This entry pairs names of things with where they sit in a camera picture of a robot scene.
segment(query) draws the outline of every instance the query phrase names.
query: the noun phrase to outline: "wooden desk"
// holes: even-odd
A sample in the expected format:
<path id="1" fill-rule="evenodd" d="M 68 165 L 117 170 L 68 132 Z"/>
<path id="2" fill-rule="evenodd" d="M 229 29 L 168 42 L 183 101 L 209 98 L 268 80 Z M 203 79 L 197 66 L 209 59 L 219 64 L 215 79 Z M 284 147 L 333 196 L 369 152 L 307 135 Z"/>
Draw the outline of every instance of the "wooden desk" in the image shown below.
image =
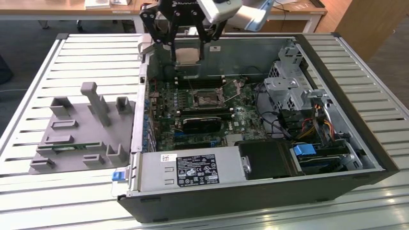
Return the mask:
<path id="1" fill-rule="evenodd" d="M 85 10 L 84 0 L 0 0 L 0 20 L 133 20 L 136 0 L 129 5 L 111 5 L 107 9 Z M 137 33 L 143 26 L 135 23 Z"/>
<path id="2" fill-rule="evenodd" d="M 153 0 L 136 0 L 135 12 L 140 12 L 143 3 L 155 3 Z M 321 16 L 327 14 L 325 8 L 317 8 L 309 0 L 299 0 L 297 3 L 279 5 L 272 8 L 268 22 L 260 32 L 276 32 L 284 23 L 283 32 L 313 33 Z"/>

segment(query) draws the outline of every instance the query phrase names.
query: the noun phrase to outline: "barcode sticker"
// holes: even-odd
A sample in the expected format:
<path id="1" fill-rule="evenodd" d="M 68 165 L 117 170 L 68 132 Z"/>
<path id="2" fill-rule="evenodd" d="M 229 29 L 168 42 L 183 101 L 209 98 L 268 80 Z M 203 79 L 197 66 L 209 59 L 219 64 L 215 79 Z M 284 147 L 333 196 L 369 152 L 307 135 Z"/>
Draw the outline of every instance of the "barcode sticker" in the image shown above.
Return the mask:
<path id="1" fill-rule="evenodd" d="M 112 13 L 131 13 L 131 11 L 112 11 Z"/>

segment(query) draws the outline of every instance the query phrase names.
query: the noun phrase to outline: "table leg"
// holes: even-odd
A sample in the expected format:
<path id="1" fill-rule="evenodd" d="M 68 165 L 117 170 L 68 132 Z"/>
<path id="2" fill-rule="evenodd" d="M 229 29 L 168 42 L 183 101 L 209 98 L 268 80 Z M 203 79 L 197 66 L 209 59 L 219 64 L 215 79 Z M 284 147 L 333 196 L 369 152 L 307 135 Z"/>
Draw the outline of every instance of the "table leg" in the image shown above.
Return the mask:
<path id="1" fill-rule="evenodd" d="M 304 27 L 304 33 L 313 33 L 315 29 L 317 28 L 320 19 L 321 19 L 321 14 L 312 14 L 311 19 L 307 22 L 307 25 Z"/>
<path id="2" fill-rule="evenodd" d="M 79 32 L 84 32 L 83 20 L 77 20 L 77 31 L 79 31 Z"/>
<path id="3" fill-rule="evenodd" d="M 143 25 L 143 22 L 141 22 L 141 18 L 140 16 L 135 16 L 132 17 L 132 20 L 133 20 L 133 23 L 135 23 L 135 32 L 137 34 L 144 34 L 144 25 Z"/>
<path id="4" fill-rule="evenodd" d="M 48 29 L 49 28 L 48 21 L 39 20 L 39 23 L 40 23 L 40 26 L 41 26 L 43 29 Z"/>

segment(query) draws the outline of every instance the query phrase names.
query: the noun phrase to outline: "circuit board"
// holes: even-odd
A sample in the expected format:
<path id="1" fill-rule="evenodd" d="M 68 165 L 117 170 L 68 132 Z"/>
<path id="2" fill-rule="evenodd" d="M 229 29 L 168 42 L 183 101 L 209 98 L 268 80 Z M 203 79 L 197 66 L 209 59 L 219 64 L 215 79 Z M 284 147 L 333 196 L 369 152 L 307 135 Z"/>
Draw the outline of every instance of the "circuit board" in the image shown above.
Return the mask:
<path id="1" fill-rule="evenodd" d="M 199 96 L 199 101 L 195 103 L 192 92 L 195 95 L 208 95 L 211 91 L 223 91 L 223 94 L 217 95 L 224 102 L 219 104 L 211 95 Z M 225 78 L 225 84 L 216 89 L 179 89 L 173 82 L 151 82 L 149 95 L 153 102 L 157 151 L 185 149 L 189 145 L 201 146 L 201 144 L 201 148 L 225 147 L 235 145 L 233 141 L 268 138 L 253 105 L 255 94 L 252 85 L 245 84 L 240 77 Z M 185 134 L 177 125 L 181 122 L 179 111 L 201 109 L 200 105 L 227 107 L 231 117 L 221 120 L 220 131 Z"/>

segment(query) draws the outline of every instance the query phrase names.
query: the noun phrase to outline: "white device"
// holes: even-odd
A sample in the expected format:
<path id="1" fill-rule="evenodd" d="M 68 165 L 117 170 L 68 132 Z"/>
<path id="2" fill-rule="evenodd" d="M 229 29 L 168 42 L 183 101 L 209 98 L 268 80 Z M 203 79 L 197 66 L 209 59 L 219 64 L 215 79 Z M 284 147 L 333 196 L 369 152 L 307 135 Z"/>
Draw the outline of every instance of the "white device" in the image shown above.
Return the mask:
<path id="1" fill-rule="evenodd" d="M 87 10 L 104 9 L 111 7 L 109 0 L 85 0 L 84 7 Z"/>
<path id="2" fill-rule="evenodd" d="M 241 0 L 229 0 L 223 3 L 216 3 L 213 0 L 197 0 L 197 2 L 205 18 L 213 24 L 232 18 L 243 6 Z"/>
<path id="3" fill-rule="evenodd" d="M 111 4 L 113 5 L 128 5 L 131 0 L 111 0 Z"/>
<path id="4" fill-rule="evenodd" d="M 244 0 L 228 24 L 249 31 L 259 31 L 267 22 L 275 0 Z"/>

